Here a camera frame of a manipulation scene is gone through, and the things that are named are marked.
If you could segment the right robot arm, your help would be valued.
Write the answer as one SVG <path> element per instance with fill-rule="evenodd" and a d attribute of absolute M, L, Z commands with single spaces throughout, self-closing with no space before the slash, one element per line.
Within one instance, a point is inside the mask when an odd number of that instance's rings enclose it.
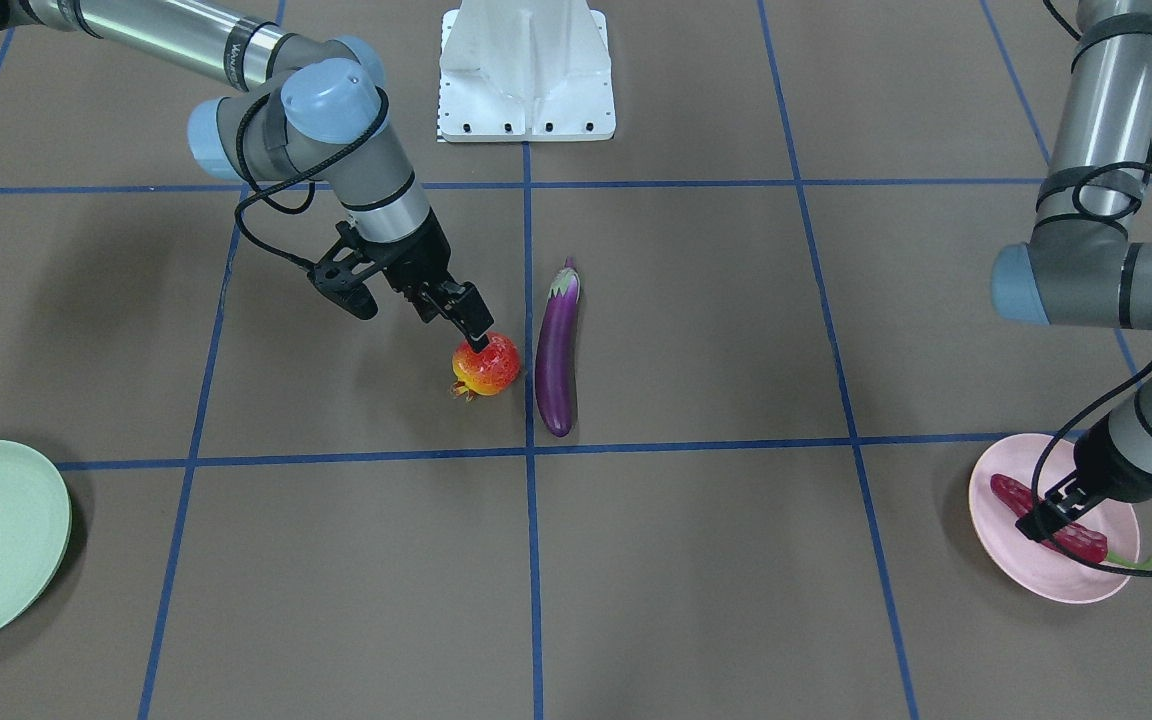
<path fill-rule="evenodd" d="M 189 115 L 189 150 L 217 179 L 250 188 L 234 219 L 242 236 L 306 274 L 325 300 L 362 320 L 378 306 L 369 279 L 381 275 L 422 323 L 447 319 L 473 353 L 488 346 L 492 313 L 480 291 L 450 274 L 450 247 L 391 127 L 387 73 L 366 41 L 316 41 L 211 1 L 0 1 L 0 32 L 45 26 L 132 47 L 232 88 Z M 305 204 L 276 195 L 326 183 L 344 210 L 320 259 L 257 238 L 253 205 L 287 215 Z"/>

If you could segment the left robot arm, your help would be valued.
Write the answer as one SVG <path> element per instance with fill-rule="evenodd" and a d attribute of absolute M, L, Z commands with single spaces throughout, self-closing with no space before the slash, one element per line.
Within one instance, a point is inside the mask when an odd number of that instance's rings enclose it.
<path fill-rule="evenodd" d="M 1025 243 L 992 270 L 1015 323 L 1152 331 L 1152 1 L 1079 1 L 1070 83 Z M 1047 541 L 1084 511 L 1152 500 L 1152 361 L 1074 447 L 1075 470 L 1018 521 Z"/>

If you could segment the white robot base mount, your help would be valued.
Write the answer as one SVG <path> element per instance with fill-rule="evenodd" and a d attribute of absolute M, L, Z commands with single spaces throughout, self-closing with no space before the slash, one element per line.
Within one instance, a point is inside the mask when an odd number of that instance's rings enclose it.
<path fill-rule="evenodd" d="M 440 22 L 435 137 L 566 143 L 616 135 L 608 22 L 585 1 L 463 1 Z"/>

